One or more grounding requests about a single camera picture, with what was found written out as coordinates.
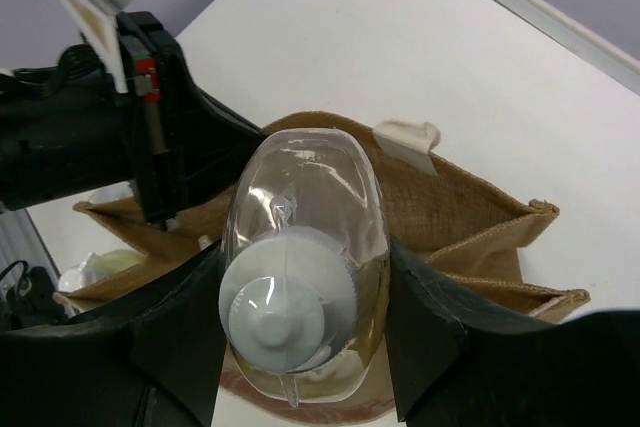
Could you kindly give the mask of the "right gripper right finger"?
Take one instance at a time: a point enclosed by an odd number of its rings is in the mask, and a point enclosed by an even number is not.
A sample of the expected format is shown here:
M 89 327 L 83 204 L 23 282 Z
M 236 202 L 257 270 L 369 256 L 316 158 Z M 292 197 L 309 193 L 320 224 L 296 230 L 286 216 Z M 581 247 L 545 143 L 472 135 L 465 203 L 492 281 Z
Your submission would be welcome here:
M 398 419 L 409 426 L 635 426 L 639 315 L 554 325 L 502 307 L 390 250 L 385 338 Z

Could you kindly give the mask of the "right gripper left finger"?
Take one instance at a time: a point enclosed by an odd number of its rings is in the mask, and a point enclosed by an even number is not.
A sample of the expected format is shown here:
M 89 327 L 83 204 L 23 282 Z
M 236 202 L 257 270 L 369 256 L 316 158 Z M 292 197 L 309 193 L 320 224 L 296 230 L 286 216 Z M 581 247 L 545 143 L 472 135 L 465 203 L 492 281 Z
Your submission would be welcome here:
M 226 340 L 220 247 L 62 325 L 1 335 L 4 426 L 208 426 Z

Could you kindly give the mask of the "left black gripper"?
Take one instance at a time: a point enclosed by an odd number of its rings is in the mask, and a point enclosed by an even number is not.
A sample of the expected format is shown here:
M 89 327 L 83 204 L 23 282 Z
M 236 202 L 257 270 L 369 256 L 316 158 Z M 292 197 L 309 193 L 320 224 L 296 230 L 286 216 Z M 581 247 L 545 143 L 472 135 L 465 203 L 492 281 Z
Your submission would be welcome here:
M 153 14 L 120 13 L 117 30 L 131 94 L 116 91 L 87 44 L 52 67 L 2 75 L 2 211 L 132 179 L 144 220 L 170 230 L 236 182 L 264 140 L 194 82 Z

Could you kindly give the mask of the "brown canvas tote bag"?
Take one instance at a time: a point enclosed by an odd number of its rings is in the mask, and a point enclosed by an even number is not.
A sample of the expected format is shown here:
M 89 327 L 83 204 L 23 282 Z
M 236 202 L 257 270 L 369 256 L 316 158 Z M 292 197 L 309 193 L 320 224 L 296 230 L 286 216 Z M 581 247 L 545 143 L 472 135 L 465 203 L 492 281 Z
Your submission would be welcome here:
M 386 121 L 367 127 L 326 112 L 298 112 L 273 122 L 287 128 L 337 128 L 352 135 L 369 157 L 382 189 L 392 234 L 452 280 L 497 304 L 557 323 L 586 304 L 582 289 L 556 290 L 523 281 L 518 252 L 557 218 L 551 203 L 521 203 L 489 182 L 433 153 L 438 131 L 429 124 Z M 76 205 L 79 213 L 120 238 L 145 260 L 124 272 L 56 300 L 90 310 L 159 278 L 219 238 L 231 203 L 224 190 L 178 216 L 165 232 L 146 223 L 131 195 L 105 195 Z

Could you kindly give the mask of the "yellow clear liquid bottle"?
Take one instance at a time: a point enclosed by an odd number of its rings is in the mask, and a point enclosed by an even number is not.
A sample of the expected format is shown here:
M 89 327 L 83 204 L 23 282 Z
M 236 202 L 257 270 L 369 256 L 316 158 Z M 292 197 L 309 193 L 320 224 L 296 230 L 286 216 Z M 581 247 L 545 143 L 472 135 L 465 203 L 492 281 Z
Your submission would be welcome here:
M 247 381 L 292 406 L 354 394 L 381 343 L 390 274 L 361 144 L 336 128 L 270 135 L 237 183 L 221 251 L 218 312 Z

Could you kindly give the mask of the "green lotion bottle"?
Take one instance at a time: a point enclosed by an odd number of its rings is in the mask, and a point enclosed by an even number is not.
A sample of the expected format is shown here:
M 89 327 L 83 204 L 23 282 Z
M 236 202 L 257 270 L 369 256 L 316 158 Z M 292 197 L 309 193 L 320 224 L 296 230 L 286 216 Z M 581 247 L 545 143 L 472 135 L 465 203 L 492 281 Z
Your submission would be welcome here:
M 74 292 L 124 272 L 145 260 L 134 250 L 117 249 L 105 254 L 90 252 L 84 260 L 65 270 L 58 280 L 58 291 Z

